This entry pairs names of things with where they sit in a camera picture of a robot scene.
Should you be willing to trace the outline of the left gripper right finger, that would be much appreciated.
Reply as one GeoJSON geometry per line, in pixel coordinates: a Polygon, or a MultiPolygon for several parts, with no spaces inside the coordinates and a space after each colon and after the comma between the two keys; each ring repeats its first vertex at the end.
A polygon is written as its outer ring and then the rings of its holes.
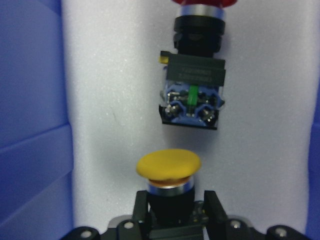
{"type": "Polygon", "coordinates": [[[222,224],[228,220],[228,216],[216,194],[213,190],[204,191],[203,209],[208,216],[208,223],[222,224]]]}

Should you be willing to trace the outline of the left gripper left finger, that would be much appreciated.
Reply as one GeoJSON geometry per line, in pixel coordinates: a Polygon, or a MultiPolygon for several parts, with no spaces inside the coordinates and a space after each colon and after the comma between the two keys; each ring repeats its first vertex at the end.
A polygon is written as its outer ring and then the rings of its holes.
{"type": "Polygon", "coordinates": [[[149,212],[148,192],[140,190],[136,193],[132,220],[139,224],[150,224],[152,218],[149,212]]]}

